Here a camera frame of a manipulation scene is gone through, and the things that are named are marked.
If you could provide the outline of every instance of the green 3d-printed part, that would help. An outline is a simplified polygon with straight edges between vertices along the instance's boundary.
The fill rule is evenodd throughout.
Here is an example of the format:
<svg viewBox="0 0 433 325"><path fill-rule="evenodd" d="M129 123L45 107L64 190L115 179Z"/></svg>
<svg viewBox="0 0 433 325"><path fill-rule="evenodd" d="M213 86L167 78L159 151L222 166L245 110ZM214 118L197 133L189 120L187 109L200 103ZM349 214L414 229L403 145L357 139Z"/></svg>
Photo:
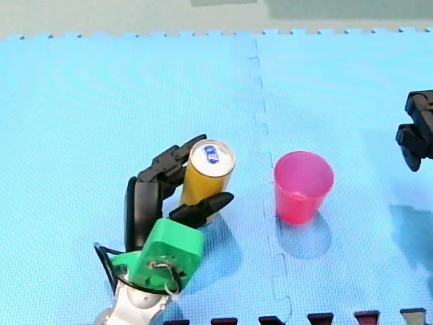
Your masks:
<svg viewBox="0 0 433 325"><path fill-rule="evenodd" d="M173 277L166 268L152 268L153 263L172 265L184 288L198 269L204 250L204 235L167 218L157 220L141 251L112 258L113 266L128 268L132 283L154 290L173 287Z"/></svg>

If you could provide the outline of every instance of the blue label on can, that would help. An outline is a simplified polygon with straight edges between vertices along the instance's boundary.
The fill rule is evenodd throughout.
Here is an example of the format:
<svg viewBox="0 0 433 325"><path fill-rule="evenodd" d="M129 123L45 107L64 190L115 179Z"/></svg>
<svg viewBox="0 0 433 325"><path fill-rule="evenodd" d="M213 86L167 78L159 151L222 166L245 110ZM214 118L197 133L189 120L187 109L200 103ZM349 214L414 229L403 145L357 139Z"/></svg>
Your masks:
<svg viewBox="0 0 433 325"><path fill-rule="evenodd" d="M206 153L206 159L210 164L216 164L219 162L217 149L214 146L206 146L204 147L204 151Z"/></svg>

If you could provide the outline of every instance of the cup rim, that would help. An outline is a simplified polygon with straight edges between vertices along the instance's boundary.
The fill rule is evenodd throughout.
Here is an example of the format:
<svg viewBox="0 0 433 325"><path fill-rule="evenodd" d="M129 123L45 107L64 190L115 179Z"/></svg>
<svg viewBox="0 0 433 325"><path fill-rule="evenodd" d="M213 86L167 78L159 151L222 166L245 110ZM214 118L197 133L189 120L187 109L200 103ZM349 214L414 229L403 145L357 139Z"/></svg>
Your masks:
<svg viewBox="0 0 433 325"><path fill-rule="evenodd" d="M329 169L329 171L331 172L332 180L331 180L329 186L326 187L326 191L325 191L325 193L322 194L322 195L317 195L317 196L306 196L306 199L307 199L307 200L317 200L317 199L320 199L320 198L325 197L325 196L326 196L326 195L331 191L332 186L334 186L334 182L335 182L335 174L334 174L334 170L332 169L331 165L330 165L330 164L329 164L329 163L324 159L324 157L322 157L322 156L320 156L320 155L318 155L318 154L315 154L314 152L310 152L310 151L298 150L298 151L288 152L287 154L284 154L283 156L281 156L281 157L278 159L277 163L275 164L275 168L274 168L274 170L273 170L273 179L274 179L274 183L275 183L275 185L278 186L278 188L279 188L279 189L280 189L280 190L281 190L285 195L287 195L287 196L293 196L293 195L292 195L293 193L289 193L289 192L287 192L287 191L284 190L283 187L279 184L279 182L277 181L276 171L277 171L277 166L278 166L278 164L280 163L280 161L281 161L283 158L285 158L285 157L287 157L287 156L289 156L289 155L300 154L300 153L303 153L303 154L307 153L307 154L311 154L311 155L313 155L313 156L316 156L319 160L321 160L321 161L325 164L325 166L326 166L326 167Z"/></svg>

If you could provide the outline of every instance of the floor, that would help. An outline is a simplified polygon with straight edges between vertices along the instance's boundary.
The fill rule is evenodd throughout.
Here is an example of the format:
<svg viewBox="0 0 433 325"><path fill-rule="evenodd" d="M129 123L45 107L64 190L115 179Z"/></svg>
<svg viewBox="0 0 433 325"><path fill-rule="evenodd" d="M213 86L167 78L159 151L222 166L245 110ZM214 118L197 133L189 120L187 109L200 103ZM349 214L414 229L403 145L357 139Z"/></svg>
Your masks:
<svg viewBox="0 0 433 325"><path fill-rule="evenodd" d="M0 38L11 34L32 37L39 33L59 36L76 32L84 36L105 32L146 35L153 31L176 34L180 30L224 33L266 28L288 32L320 28L342 32L345 28L402 26L423 30L433 26L432 0L2 0Z"/></svg>

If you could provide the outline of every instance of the black cable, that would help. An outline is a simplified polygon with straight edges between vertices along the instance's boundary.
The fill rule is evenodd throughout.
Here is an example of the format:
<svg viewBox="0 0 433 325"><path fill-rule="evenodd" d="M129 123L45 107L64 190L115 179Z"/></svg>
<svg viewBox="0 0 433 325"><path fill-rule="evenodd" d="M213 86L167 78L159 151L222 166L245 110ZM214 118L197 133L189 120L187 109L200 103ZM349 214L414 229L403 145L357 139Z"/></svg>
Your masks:
<svg viewBox="0 0 433 325"><path fill-rule="evenodd" d="M133 284L132 282L129 282L125 278L123 278L121 275L116 273L116 270L114 269L113 264L111 263L111 260L108 256L108 253L113 255L119 255L123 254L123 252L115 251L113 249L101 246L99 243L94 243L93 247L95 248L95 251L97 253L97 256L101 260L102 266L104 267L108 281L110 282L110 286L113 290L113 293L116 293L116 287L117 287L117 281L121 281L123 284L126 284L127 286L130 286L136 290L143 291L145 293L153 293L155 295L167 295L168 292L165 290L154 290L149 288L144 288L142 286L138 286L136 284ZM170 273L173 276L173 280L176 282L177 285L177 292L182 291L182 281L179 273L176 271L176 269L167 263L164 263L164 266L157 266L157 267L167 267L169 268Z"/></svg>

